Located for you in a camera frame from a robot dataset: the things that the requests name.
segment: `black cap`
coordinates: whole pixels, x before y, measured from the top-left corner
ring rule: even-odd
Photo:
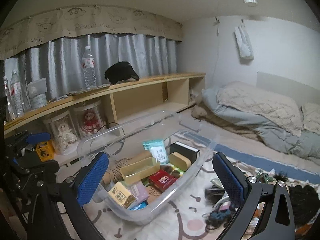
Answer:
[[[127,61],[120,61],[112,65],[105,71],[104,77],[109,79],[112,85],[121,80],[128,80],[130,78],[134,78],[135,80],[140,79],[138,74],[133,70],[131,64]]]

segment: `blue mat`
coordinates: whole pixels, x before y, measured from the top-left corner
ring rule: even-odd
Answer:
[[[222,152],[227,157],[247,163],[248,165],[263,169],[265,171],[271,171],[272,169],[275,169],[276,173],[279,173],[281,171],[287,173],[287,176],[289,178],[302,181],[309,180],[309,182],[312,184],[320,184],[319,173],[311,173],[284,163],[277,163],[262,157],[249,155],[237,150],[230,149],[229,147],[221,144],[218,144],[214,150],[217,152]]]

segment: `black cloth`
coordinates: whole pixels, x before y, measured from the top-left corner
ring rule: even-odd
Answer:
[[[290,187],[289,192],[294,224],[303,226],[316,215],[320,208],[318,193],[310,185],[304,188],[301,185]]]
[[[133,78],[135,80],[140,79],[138,74],[133,70],[131,64],[127,61],[120,61],[112,65],[105,71],[104,77],[106,79],[109,79],[112,85],[116,84],[119,81],[128,80],[130,78]]]

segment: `pillow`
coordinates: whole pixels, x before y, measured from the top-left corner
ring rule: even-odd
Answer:
[[[320,105],[305,103],[302,106],[303,128],[320,134]]]

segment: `rug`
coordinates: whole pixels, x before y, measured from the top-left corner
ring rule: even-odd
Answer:
[[[288,186],[311,185],[320,195],[319,175],[295,169],[281,163],[247,155],[217,145],[216,151],[222,151],[234,166],[246,172],[247,176],[255,176],[261,169],[272,175],[275,171],[284,171],[290,177]],[[215,240],[223,231],[223,226],[214,230],[206,230],[205,217],[212,211],[212,203],[204,197],[204,190],[212,187],[211,179],[217,178],[212,168],[212,158],[206,160],[201,170],[185,191],[167,204],[167,208],[151,223],[137,226],[132,222],[117,217],[104,202],[93,200],[84,205],[88,217],[106,240]],[[68,215],[62,215],[70,236],[79,239],[71,225]]]

